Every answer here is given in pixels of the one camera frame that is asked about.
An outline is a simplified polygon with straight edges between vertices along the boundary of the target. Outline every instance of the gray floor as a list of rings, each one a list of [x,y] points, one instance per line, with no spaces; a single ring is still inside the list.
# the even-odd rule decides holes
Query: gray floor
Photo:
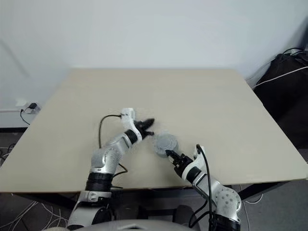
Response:
[[[21,134],[0,133],[0,147],[8,147],[20,138]],[[300,153],[308,161],[308,150],[300,150]],[[0,227],[14,220],[16,216],[32,201],[10,193],[0,194]],[[180,198],[160,198],[151,200],[127,201],[125,206],[134,206],[142,203],[142,206],[152,209],[176,208],[178,205],[188,205],[196,210],[203,203],[200,196],[187,195]],[[289,182],[277,189],[264,194],[263,199],[255,205],[245,203],[251,231],[306,231],[308,230],[308,181],[299,180]],[[53,207],[54,213],[59,214],[59,209]],[[68,218],[70,211],[61,210],[63,217]],[[40,231],[49,221],[51,215],[41,204],[33,207],[23,220],[15,227],[15,231]],[[240,211],[242,230],[247,231],[247,218],[244,209]],[[155,217],[169,220],[170,217]],[[201,230],[207,230],[207,217],[199,222]],[[8,231],[9,226],[2,228]]]

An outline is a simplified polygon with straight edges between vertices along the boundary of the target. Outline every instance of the table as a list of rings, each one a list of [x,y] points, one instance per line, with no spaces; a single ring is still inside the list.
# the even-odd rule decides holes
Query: table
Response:
[[[211,174],[224,185],[269,182],[264,190],[307,178],[305,160],[234,70],[73,69],[1,167],[0,192],[83,190],[99,121],[123,107],[134,107],[137,119],[154,117],[153,131],[175,135],[187,155],[205,146]],[[119,119],[106,120],[103,142],[121,132]],[[154,153],[151,138],[121,163],[129,172],[113,184],[125,189],[189,185]]]

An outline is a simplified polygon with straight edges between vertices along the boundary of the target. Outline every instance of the floor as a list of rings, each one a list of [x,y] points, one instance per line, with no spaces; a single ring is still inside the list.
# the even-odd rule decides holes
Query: floor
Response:
[[[21,137],[21,133],[0,133],[0,150],[2,155],[7,154],[7,147],[12,143],[16,143]],[[300,150],[302,156],[308,161],[308,150]],[[308,181],[299,180],[289,182],[277,189],[264,194],[262,200],[257,204],[245,203],[249,225],[251,231],[305,231],[308,230]],[[251,198],[250,201],[257,200],[259,197]],[[33,201],[10,193],[0,194],[0,230],[9,231],[10,225],[1,228],[3,225],[15,220],[15,218]],[[126,201],[125,206],[133,206],[134,204],[142,203],[146,209],[173,209],[178,205],[188,205],[193,210],[196,210],[203,203],[203,199],[196,195],[184,195],[180,198],[157,198],[142,201]],[[21,220],[10,228],[10,231],[40,231],[50,224],[50,227],[58,225],[59,208],[51,207],[50,205],[42,204],[33,205],[33,207],[23,216]],[[70,211],[61,210],[61,217],[68,218]],[[242,221],[243,231],[248,231],[247,217],[244,209],[239,213]],[[155,217],[155,219],[169,220],[170,217]],[[201,230],[207,230],[207,218],[199,222]],[[65,221],[61,219],[59,226],[64,226]]]

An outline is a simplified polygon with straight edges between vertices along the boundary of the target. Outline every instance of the table leg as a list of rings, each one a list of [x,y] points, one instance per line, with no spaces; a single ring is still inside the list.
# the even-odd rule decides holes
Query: table leg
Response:
[[[242,200],[247,200],[250,197],[259,195],[261,193],[266,193],[277,187],[280,187],[287,182],[288,181],[253,184],[253,185],[248,186],[244,190],[240,191],[239,196],[241,197]]]
[[[62,196],[58,193],[16,193],[16,195],[25,197],[47,205],[56,205],[59,208],[73,210],[76,202]]]

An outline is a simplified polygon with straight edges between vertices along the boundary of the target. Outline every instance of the white wall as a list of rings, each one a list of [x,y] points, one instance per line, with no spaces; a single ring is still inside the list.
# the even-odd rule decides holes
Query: white wall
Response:
[[[308,15],[307,0],[0,3],[0,109],[44,104],[74,66],[231,67],[248,78],[298,43]],[[18,126],[0,113],[0,128]]]

